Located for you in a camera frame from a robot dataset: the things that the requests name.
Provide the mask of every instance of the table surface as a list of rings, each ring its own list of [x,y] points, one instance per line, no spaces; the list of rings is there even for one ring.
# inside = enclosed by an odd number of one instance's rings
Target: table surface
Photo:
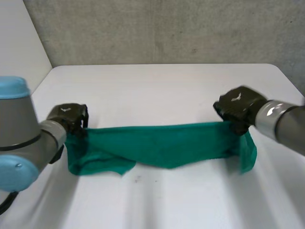
[[[303,97],[269,64],[95,65],[54,68],[33,94],[38,119],[62,103],[87,104],[89,127],[220,121],[212,104],[248,85],[270,99]],[[238,159],[177,169],[137,164],[124,176],[68,172],[66,153],[20,193],[2,229],[262,229],[305,227],[305,159],[259,134],[252,171]]]

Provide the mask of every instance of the green cloth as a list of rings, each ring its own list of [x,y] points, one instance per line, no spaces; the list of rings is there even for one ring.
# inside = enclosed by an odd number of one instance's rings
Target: green cloth
[[[248,133],[236,136],[229,122],[169,126],[133,126],[87,129],[86,138],[69,135],[69,170],[75,175],[104,171],[124,174],[136,162],[176,168],[189,163],[240,157],[240,171],[251,170],[256,147]]]

